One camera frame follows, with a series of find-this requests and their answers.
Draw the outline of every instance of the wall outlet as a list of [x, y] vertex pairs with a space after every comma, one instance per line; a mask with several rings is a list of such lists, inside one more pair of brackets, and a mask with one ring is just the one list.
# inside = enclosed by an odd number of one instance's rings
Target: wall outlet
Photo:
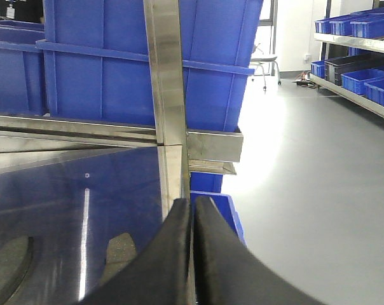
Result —
[[311, 62], [311, 59], [312, 59], [312, 55], [307, 53], [304, 55], [304, 61], [305, 62]]

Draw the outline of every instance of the gray floor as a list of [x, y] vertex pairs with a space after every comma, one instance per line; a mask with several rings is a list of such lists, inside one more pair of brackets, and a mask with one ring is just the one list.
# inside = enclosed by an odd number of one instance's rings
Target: gray floor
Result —
[[249, 249], [331, 305], [384, 305], [384, 119], [321, 89], [249, 81], [238, 175]]

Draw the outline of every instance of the shelf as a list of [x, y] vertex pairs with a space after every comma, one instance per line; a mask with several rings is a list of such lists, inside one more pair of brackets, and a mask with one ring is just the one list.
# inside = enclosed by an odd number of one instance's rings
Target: shelf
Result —
[[384, 118], [384, 107], [382, 105], [379, 105], [371, 100], [368, 100], [367, 98], [361, 96], [361, 95], [358, 95], [356, 93], [353, 93], [351, 91], [348, 91], [340, 86], [337, 86], [325, 79], [322, 79], [322, 78], [319, 78], [315, 75], [312, 75], [311, 74], [311, 80], [319, 85], [319, 86], [322, 86], [324, 88], [327, 88], [329, 90], [331, 90], [332, 92], [334, 93], [337, 93], [338, 95], [352, 101], [353, 103], [359, 105], [359, 106], [362, 106], [363, 108], [381, 116], [382, 118]]
[[350, 46], [352, 48], [384, 53], [384, 38], [366, 39], [352, 36], [315, 33], [315, 39], [325, 43], [339, 44], [341, 46]]
[[[202, 168], [223, 168], [224, 163], [239, 162], [242, 145], [243, 135], [239, 129], [236, 132], [188, 130], [189, 158], [198, 161]], [[101, 146], [154, 147], [157, 146], [155, 128], [0, 114], [0, 153]], [[208, 161], [217, 164], [207, 166]]]

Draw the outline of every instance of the metal bar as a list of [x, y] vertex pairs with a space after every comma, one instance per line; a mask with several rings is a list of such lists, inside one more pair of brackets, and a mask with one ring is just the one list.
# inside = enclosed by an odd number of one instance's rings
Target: metal bar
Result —
[[159, 146], [162, 218], [165, 219], [175, 199], [182, 197], [182, 146]]
[[372, 100], [368, 100], [367, 98], [361, 95], [348, 91], [340, 86], [336, 86], [335, 84], [329, 81], [326, 81], [325, 79], [318, 78], [317, 76], [312, 74], [311, 74], [311, 80], [317, 85], [323, 86], [331, 90], [332, 92], [337, 93], [338, 95], [341, 95], [342, 97], [348, 99], [349, 101], [359, 106], [362, 106], [368, 111], [371, 111], [377, 114], [378, 116], [381, 116], [382, 118], [384, 118], [384, 107], [382, 105], [379, 105], [373, 102]]
[[[239, 162], [243, 145], [240, 131], [188, 130], [188, 134], [191, 159]], [[157, 145], [153, 127], [44, 117], [0, 115], [0, 137], [0, 153]]]
[[373, 8], [380, 7], [380, 0], [373, 0]]
[[172, 197], [180, 179], [177, 197], [189, 198], [189, 163], [182, 71], [181, 25], [178, 0], [144, 0], [149, 66], [153, 86], [156, 139], [159, 146], [181, 147], [181, 176], [171, 177], [170, 160], [160, 158], [163, 201]]
[[189, 160], [189, 168], [191, 172], [236, 175], [236, 170], [232, 162]]
[[341, 46], [351, 46], [354, 48], [384, 53], [384, 38], [379, 40], [321, 33], [316, 33], [314, 37], [316, 40], [325, 41], [327, 43], [338, 44]]
[[[331, 10], [332, 10], [332, 0], [327, 0], [325, 19], [331, 16]], [[329, 46], [326, 43], [322, 43], [322, 49], [320, 51], [320, 59], [321, 60], [326, 59], [328, 54], [329, 54]]]
[[5, 116], [0, 114], [0, 130], [50, 134], [81, 134], [86, 137], [119, 137], [156, 142], [155, 129], [141, 125], [101, 123], [43, 116]]

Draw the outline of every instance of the glass panel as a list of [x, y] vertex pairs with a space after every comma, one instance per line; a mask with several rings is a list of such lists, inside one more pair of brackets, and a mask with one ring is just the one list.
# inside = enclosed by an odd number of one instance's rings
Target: glass panel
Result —
[[260, 20], [271, 19], [271, 0], [264, 0], [263, 8], [261, 9]]
[[140, 252], [161, 213], [155, 147], [0, 154], [0, 253], [33, 237], [30, 271], [7, 304], [82, 299], [99, 286], [109, 240], [126, 233]]

